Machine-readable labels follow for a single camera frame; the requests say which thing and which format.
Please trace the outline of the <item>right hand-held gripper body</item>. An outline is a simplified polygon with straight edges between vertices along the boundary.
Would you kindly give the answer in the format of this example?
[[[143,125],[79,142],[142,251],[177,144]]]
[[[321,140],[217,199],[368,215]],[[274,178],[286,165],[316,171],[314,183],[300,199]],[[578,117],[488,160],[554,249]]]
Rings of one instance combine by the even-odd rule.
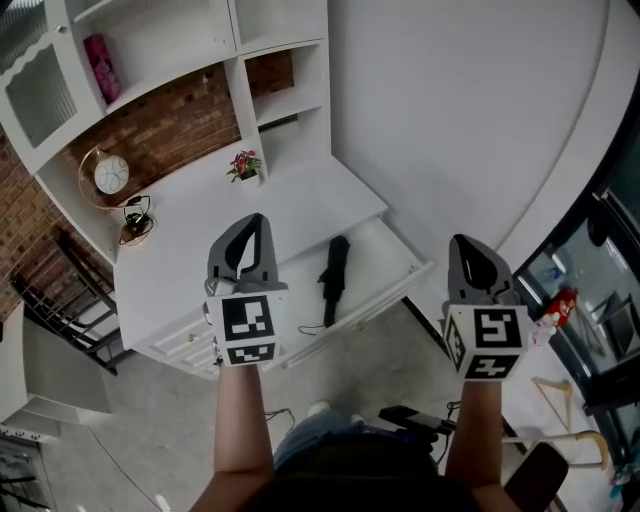
[[[508,303],[443,305],[443,339],[459,378],[507,380],[528,350],[527,308]]]

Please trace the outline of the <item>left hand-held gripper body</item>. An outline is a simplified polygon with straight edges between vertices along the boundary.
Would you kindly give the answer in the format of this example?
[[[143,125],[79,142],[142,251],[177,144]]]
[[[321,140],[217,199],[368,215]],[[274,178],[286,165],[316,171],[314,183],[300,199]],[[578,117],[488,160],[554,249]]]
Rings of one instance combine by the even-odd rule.
[[[242,287],[224,278],[206,282],[203,310],[224,365],[259,365],[276,358],[288,292],[284,283]]]

